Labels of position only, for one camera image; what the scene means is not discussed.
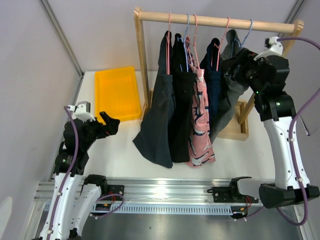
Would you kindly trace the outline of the black shorts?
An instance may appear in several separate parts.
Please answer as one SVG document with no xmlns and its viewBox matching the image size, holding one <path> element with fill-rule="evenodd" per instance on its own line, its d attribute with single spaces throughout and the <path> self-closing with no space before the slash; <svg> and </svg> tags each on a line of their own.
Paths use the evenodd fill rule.
<svg viewBox="0 0 320 240">
<path fill-rule="evenodd" d="M 168 143 L 171 160 L 174 163 L 185 163 L 189 161 L 188 138 L 196 75 L 187 70 L 186 53 L 179 33 L 174 35 L 172 51 L 170 73 L 175 107 L 168 125 Z"/>
</svg>

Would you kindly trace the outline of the navy blue shorts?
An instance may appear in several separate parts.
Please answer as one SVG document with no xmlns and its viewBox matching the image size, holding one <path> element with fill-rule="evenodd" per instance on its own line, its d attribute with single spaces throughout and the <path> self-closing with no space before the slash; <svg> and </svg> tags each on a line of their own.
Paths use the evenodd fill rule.
<svg viewBox="0 0 320 240">
<path fill-rule="evenodd" d="M 218 112 L 219 98 L 221 93 L 220 64 L 218 63 L 218 53 L 220 40 L 213 38 L 206 48 L 206 54 L 200 63 L 200 68 L 204 70 L 204 80 L 208 96 L 209 119 L 212 120 Z"/>
</svg>

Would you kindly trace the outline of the pink patterned shorts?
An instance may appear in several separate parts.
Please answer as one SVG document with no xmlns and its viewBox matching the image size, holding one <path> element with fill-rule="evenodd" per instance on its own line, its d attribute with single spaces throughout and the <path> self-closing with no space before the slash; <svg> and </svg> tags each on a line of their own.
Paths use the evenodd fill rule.
<svg viewBox="0 0 320 240">
<path fill-rule="evenodd" d="M 191 105 L 191 130 L 188 137 L 189 161 L 187 165 L 193 168 L 200 167 L 205 163 L 215 162 L 215 153 L 210 133 L 209 100 L 207 85 L 204 79 L 204 70 L 197 67 L 196 56 L 191 53 L 193 42 L 186 37 L 188 65 L 195 74 L 193 84 L 194 93 Z"/>
</svg>

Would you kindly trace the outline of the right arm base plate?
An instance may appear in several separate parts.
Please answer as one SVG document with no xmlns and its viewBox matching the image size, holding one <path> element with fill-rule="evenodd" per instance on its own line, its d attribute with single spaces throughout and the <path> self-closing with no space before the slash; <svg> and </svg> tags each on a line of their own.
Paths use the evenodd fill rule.
<svg viewBox="0 0 320 240">
<path fill-rule="evenodd" d="M 207 190 L 207 193 L 212 195 L 215 203 L 257 204 L 259 202 L 257 198 L 240 194 L 229 187 L 212 187 Z"/>
</svg>

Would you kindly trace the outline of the grey shorts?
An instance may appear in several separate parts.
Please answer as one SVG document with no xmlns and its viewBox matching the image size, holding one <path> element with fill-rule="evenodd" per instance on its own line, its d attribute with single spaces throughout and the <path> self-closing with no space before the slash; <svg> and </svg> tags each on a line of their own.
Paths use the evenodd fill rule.
<svg viewBox="0 0 320 240">
<path fill-rule="evenodd" d="M 241 51 L 241 41 L 235 29 L 230 29 L 225 35 L 227 44 L 220 54 L 219 66 L 222 70 L 222 79 L 220 81 L 220 96 L 218 99 L 217 115 L 210 121 L 210 141 L 213 142 L 218 134 L 229 124 L 236 110 L 236 103 L 239 97 L 248 89 L 227 75 L 225 62 Z"/>
</svg>

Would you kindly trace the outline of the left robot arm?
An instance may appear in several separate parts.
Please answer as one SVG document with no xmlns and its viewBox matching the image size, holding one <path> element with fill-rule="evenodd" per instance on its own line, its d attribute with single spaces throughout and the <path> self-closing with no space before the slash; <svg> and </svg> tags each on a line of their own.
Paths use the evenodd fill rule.
<svg viewBox="0 0 320 240">
<path fill-rule="evenodd" d="M 98 200 L 109 197 L 107 178 L 90 174 L 83 178 L 89 160 L 88 150 L 97 139 L 115 135 L 120 120 L 100 112 L 103 122 L 98 122 L 90 112 L 80 112 L 79 107 L 65 106 L 69 121 L 64 125 L 64 141 L 55 159 L 54 191 L 49 212 L 39 234 L 40 240 L 80 240 L 83 228 Z"/>
</svg>

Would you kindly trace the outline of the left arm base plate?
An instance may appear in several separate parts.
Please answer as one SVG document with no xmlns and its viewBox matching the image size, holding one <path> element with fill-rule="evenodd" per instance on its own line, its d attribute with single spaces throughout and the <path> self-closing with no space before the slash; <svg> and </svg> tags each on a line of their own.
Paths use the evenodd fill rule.
<svg viewBox="0 0 320 240">
<path fill-rule="evenodd" d="M 119 195 L 124 196 L 124 193 L 125 193 L 125 186 L 124 185 L 119 185 L 119 184 L 108 185 L 107 195 L 119 194 Z M 116 202 L 116 201 L 122 201 L 122 198 L 114 195 L 114 196 L 107 197 L 105 200 L 111 201 L 111 202 Z"/>
</svg>

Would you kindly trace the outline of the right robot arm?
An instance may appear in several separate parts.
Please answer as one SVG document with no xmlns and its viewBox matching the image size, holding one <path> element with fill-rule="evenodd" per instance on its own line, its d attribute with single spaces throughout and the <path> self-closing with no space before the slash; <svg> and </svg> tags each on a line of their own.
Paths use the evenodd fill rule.
<svg viewBox="0 0 320 240">
<path fill-rule="evenodd" d="M 301 160 L 292 122 L 294 101 L 284 91 L 290 73 L 289 61 L 272 53 L 258 56 L 243 48 L 226 60 L 226 74 L 255 93 L 254 104 L 269 137 L 275 167 L 273 183 L 261 183 L 258 197 L 267 209 L 301 204 L 320 196 L 320 189 L 308 179 Z"/>
</svg>

